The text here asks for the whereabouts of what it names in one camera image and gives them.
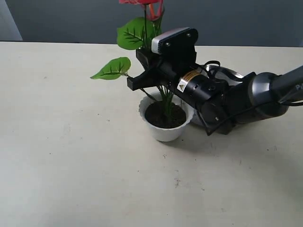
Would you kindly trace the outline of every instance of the plant pot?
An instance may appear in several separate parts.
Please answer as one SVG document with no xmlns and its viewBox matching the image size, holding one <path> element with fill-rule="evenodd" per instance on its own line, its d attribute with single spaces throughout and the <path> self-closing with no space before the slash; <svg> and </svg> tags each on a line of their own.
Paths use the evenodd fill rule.
<svg viewBox="0 0 303 227">
<path fill-rule="evenodd" d="M 162 100 L 161 94 L 159 92 L 152 92 L 151 95 L 159 101 Z M 185 126 L 193 118 L 194 109 L 190 105 L 188 105 L 187 103 L 182 101 L 179 97 L 174 96 L 172 99 L 172 102 L 176 105 L 179 105 L 184 110 L 184 112 L 186 114 L 186 121 L 181 126 L 178 126 L 176 128 L 164 129 L 164 128 L 159 128 L 159 127 L 156 127 L 156 126 L 150 124 L 145 118 L 145 111 L 146 111 L 147 107 L 150 104 L 152 104 L 153 102 L 154 101 L 152 99 L 148 98 L 147 96 L 141 100 L 141 102 L 139 104 L 140 116 L 146 122 L 146 124 L 151 132 L 151 135 L 156 140 L 162 141 L 162 142 L 169 142 L 169 141 L 175 140 L 182 134 L 182 132 L 185 129 Z"/>
</svg>

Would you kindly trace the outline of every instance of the table surface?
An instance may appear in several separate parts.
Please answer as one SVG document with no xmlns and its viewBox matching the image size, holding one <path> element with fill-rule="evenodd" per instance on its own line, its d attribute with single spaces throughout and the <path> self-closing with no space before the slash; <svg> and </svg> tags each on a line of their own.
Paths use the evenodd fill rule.
<svg viewBox="0 0 303 227">
<path fill-rule="evenodd" d="M 303 48 L 197 47 L 245 75 L 285 73 Z M 0 226 L 300 227 L 303 109 L 161 143 L 125 78 L 89 77 L 134 52 L 105 44 L 0 43 Z"/>
</svg>

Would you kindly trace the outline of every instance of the warning label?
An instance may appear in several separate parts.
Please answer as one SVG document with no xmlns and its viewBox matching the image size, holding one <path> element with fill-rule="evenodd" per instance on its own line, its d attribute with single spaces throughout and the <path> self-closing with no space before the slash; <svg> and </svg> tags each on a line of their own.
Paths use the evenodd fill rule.
<svg viewBox="0 0 303 227">
<path fill-rule="evenodd" d="M 189 83 L 190 80 L 192 80 L 195 76 L 200 75 L 197 71 L 190 71 L 187 74 L 185 74 L 179 81 L 177 89 L 181 92 L 184 92 L 187 84 Z"/>
</svg>

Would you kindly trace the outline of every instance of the potted plant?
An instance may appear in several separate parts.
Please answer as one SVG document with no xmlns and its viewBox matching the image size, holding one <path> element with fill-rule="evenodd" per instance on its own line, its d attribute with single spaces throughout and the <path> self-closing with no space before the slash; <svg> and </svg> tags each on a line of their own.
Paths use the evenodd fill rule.
<svg viewBox="0 0 303 227">
<path fill-rule="evenodd" d="M 117 30 L 117 44 L 126 50 L 144 49 L 151 51 L 152 39 L 161 34 L 164 14 L 163 0 L 119 0 L 120 3 L 141 5 L 144 17 L 137 17 Z M 111 60 L 91 79 L 114 80 L 121 76 L 130 77 L 131 61 L 127 57 Z M 159 141 L 171 141 L 181 135 L 193 117 L 194 110 L 174 96 L 164 86 L 147 96 L 139 104 L 140 116 L 147 122 L 152 136 Z"/>
</svg>

